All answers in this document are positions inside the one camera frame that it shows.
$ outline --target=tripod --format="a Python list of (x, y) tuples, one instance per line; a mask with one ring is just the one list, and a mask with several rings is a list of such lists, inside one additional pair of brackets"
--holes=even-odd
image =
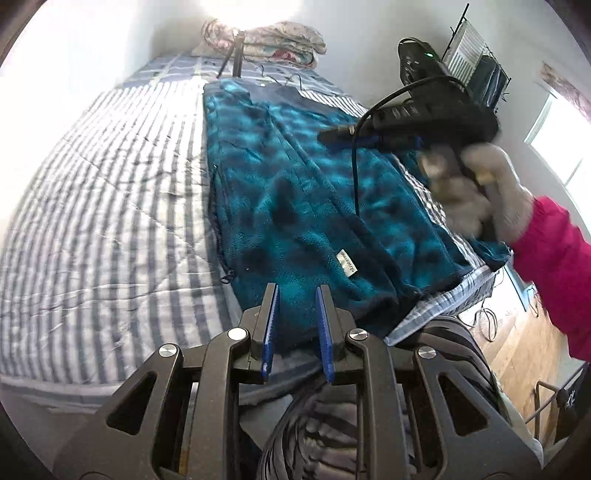
[(234, 55), (234, 68), (232, 69), (232, 76), (238, 77), (242, 75), (242, 60), (244, 58), (244, 39), (246, 38), (246, 32), (244, 30), (240, 30), (236, 35), (234, 35), (234, 42), (226, 55), (226, 58), (223, 59), (222, 67), (220, 71), (217, 73), (217, 78), (222, 76), (226, 65), (228, 64), (228, 60), (232, 56), (232, 53), (236, 51)]

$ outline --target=black gripper frame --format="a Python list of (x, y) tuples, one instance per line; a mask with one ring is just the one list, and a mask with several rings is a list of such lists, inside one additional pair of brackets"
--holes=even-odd
[[(353, 317), (335, 308), (328, 286), (318, 287), (316, 301), (326, 377), (357, 386), (358, 480), (538, 478), (532, 450), (441, 354), (421, 351), (423, 358), (418, 348), (389, 347), (365, 331), (355, 340)], [(416, 474), (410, 474), (397, 383), (410, 418)]]
[[(238, 387), (266, 381), (278, 308), (279, 288), (269, 283), (262, 304), (242, 315), (240, 329), (223, 332), (207, 345), (180, 349), (166, 344), (154, 352), (60, 452), (56, 476), (238, 478)], [(194, 382), (199, 388), (190, 446), (181, 455)]]

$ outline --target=metal screw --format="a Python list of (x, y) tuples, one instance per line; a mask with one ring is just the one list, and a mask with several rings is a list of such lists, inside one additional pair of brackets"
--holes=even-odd
[(361, 341), (367, 340), (369, 334), (362, 328), (354, 328), (349, 332), (349, 336), (351, 337), (351, 340)]
[(233, 328), (232, 330), (228, 330), (228, 336), (232, 339), (232, 340), (242, 340), (243, 338), (246, 338), (246, 336), (248, 335), (248, 332), (244, 329), (244, 328)]
[(158, 350), (158, 353), (160, 354), (160, 356), (163, 356), (165, 358), (169, 357), (169, 356), (176, 355), (177, 346), (173, 345), (172, 343), (167, 343), (166, 345), (163, 345), (160, 347), (160, 350)]
[(422, 358), (429, 360), (431, 358), (435, 358), (435, 356), (437, 355), (437, 352), (435, 351), (434, 348), (432, 348), (430, 346), (422, 346), (420, 349), (418, 349), (418, 354)]

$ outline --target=wooden floor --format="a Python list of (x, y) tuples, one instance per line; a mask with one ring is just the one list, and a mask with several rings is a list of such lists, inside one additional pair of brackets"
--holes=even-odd
[[(532, 300), (527, 312), (519, 300), (509, 277), (497, 277), (491, 298), (485, 307), (495, 312), (499, 329), (493, 342), (487, 341), (488, 321), (479, 316), (479, 322), (472, 333), (482, 348), (491, 369), (501, 382), (503, 391), (511, 399), (524, 418), (534, 408), (534, 388), (538, 380), (556, 385), (560, 358), (563, 351), (563, 335), (550, 323), (543, 306)], [(460, 318), (473, 323), (480, 305), (462, 313)], [(552, 392), (541, 389), (544, 402)], [(547, 408), (542, 415), (540, 441), (543, 445), (551, 442), (556, 426), (556, 408)], [(528, 427), (534, 431), (534, 422)]]

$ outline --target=striped fabric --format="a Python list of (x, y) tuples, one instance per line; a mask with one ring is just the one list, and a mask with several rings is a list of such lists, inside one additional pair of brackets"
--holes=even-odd
[[(3, 388), (61, 410), (95, 410), (160, 344), (199, 345), (237, 324), (206, 219), (202, 90), (220, 63), (153, 60), (101, 94), (43, 163), (0, 257)], [(243, 78), (364, 112), (314, 71), (245, 63)], [(407, 179), (430, 211), (428, 191)], [(478, 268), (453, 291), (419, 302), (389, 341), (480, 301), (492, 282)], [(273, 365), (269, 384), (247, 386), (242, 403), (283, 395), (320, 369), (304, 351)]]
[[(468, 330), (451, 317), (431, 321), (402, 348), (432, 346), (501, 415), (506, 410), (484, 354)], [(397, 389), (403, 415), (409, 474), (417, 473), (404, 392)], [(258, 480), (355, 480), (357, 395), (354, 385), (334, 387), (324, 376), (300, 388), (265, 446)]]
[(315, 102), (338, 108), (351, 116), (361, 117), (367, 111), (366, 108), (347, 96), (324, 95), (323, 93), (316, 93), (313, 90), (298, 91), (302, 97), (308, 100), (314, 100)]

